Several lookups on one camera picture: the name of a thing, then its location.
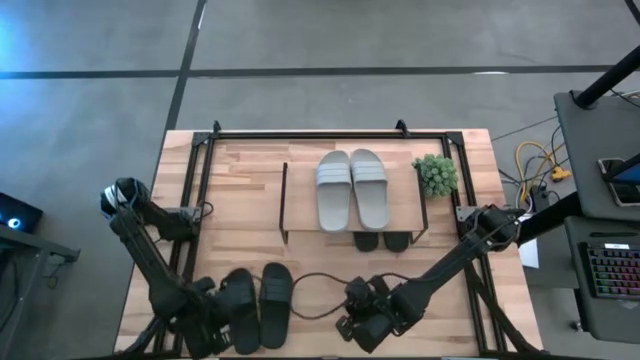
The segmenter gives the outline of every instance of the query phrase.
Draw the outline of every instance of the wooden table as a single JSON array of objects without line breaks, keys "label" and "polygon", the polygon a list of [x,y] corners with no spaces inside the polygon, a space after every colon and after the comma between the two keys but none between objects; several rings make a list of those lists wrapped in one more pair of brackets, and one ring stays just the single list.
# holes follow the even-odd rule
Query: wooden table
[{"label": "wooden table", "polygon": [[[460,130],[479,205],[505,203],[493,149],[487,130]],[[153,201],[164,207],[180,203],[193,131],[167,133],[158,167]],[[351,233],[325,234],[317,231],[313,169],[328,151],[347,153],[357,148],[375,151],[383,160],[390,178],[391,223],[393,229],[419,230],[420,203],[411,162],[425,153],[442,153],[435,140],[217,140],[209,178],[207,200],[214,204],[213,215],[203,221],[203,232],[194,278],[210,276],[219,282],[237,267],[260,275],[272,261],[285,264],[294,278],[323,271],[350,280],[365,279],[383,272],[407,276],[422,274],[459,241],[448,198],[427,200],[429,229],[406,252],[394,254],[384,248],[360,253]],[[457,154],[452,150],[453,158]],[[289,244],[278,231],[282,164],[289,164],[285,228]],[[197,193],[198,171],[192,193]],[[463,184],[459,184],[466,203]],[[359,228],[352,211],[351,230]],[[158,244],[168,255],[170,244]],[[529,291],[515,245],[489,256],[498,302],[525,338],[541,347]],[[152,317],[147,300],[148,286],[134,269],[115,349],[126,348]],[[304,314],[322,313],[344,300],[344,285],[324,278],[302,281],[293,296],[293,307]],[[493,338],[488,311],[483,308],[487,338]],[[317,321],[292,315],[286,344],[278,350],[261,348],[256,356],[367,356],[354,342],[344,342],[334,323],[338,311]],[[389,336],[373,356],[467,356],[477,355],[464,276],[459,274],[438,291],[422,321],[401,337]],[[220,356],[235,355],[233,349]]]}]

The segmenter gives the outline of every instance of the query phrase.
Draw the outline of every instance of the rgb keyboard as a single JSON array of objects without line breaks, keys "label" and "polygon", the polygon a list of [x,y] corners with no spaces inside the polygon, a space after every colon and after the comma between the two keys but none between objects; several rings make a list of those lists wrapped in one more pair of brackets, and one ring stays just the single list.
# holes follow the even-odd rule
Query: rgb keyboard
[{"label": "rgb keyboard", "polygon": [[587,276],[596,297],[640,300],[640,249],[609,249],[583,243]]}]

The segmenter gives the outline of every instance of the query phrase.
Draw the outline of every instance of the concrete floor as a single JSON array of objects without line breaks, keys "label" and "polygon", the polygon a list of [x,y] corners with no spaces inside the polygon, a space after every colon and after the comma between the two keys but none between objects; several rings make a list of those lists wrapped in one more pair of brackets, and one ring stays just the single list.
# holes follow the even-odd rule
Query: concrete floor
[{"label": "concrete floor", "polygon": [[[0,0],[0,72],[177,70],[195,8],[196,0]],[[613,0],[209,0],[191,68],[607,65],[639,33]],[[176,127],[216,119],[228,129],[389,128],[404,119],[497,137],[553,116],[554,93],[599,75],[194,78]],[[99,214],[98,193],[118,176],[151,184],[175,86],[175,78],[0,80],[0,191],[43,209],[48,239],[82,248],[55,290],[38,289],[12,359],[112,350],[132,262]],[[633,75],[618,90],[636,88]],[[516,175],[517,144],[546,144],[556,126],[496,141],[499,166]],[[570,181],[552,187],[573,191]],[[514,192],[505,185],[507,199]],[[568,291],[530,290],[547,350],[637,358],[639,346],[573,333]]]}]

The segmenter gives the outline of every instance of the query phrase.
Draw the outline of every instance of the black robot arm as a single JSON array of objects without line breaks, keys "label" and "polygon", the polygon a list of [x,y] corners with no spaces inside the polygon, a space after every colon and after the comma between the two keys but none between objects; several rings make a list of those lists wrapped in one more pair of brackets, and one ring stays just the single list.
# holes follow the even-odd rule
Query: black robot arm
[{"label": "black robot arm", "polygon": [[155,318],[128,351],[144,351],[159,323],[181,333],[194,358],[218,354],[230,346],[222,331],[228,324],[221,294],[209,277],[186,283],[162,258],[145,225],[154,225],[160,236],[170,241],[190,241],[197,236],[194,220],[184,212],[167,212],[150,200],[140,181],[118,179],[101,194],[101,210],[109,226],[126,246],[134,263],[149,284],[149,302]]},{"label": "black robot arm", "polygon": [[[438,289],[474,259],[489,251],[502,251],[518,237],[519,214],[520,211],[504,211],[495,205],[476,209],[460,224],[465,230],[461,242],[419,278],[389,273],[376,275],[369,281],[361,277],[351,281],[345,290],[348,316],[336,323],[344,340],[354,339],[363,350],[371,353],[389,334],[400,336],[409,330],[420,321],[431,296]],[[484,289],[475,275],[472,286]],[[386,276],[399,276],[407,281],[390,290],[384,281]],[[499,321],[509,321],[488,292],[478,293]],[[504,328],[518,351],[537,351],[511,323]]]}]

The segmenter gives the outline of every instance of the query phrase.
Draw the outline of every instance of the potted plant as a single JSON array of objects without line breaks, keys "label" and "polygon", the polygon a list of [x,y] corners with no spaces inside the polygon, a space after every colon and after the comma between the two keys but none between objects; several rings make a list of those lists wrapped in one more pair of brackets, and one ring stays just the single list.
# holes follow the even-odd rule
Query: potted plant
[{"label": "potted plant", "polygon": [[453,160],[442,155],[426,154],[422,159],[416,158],[412,165],[415,168],[419,165],[427,197],[449,196],[452,190],[458,189],[458,175]]}]

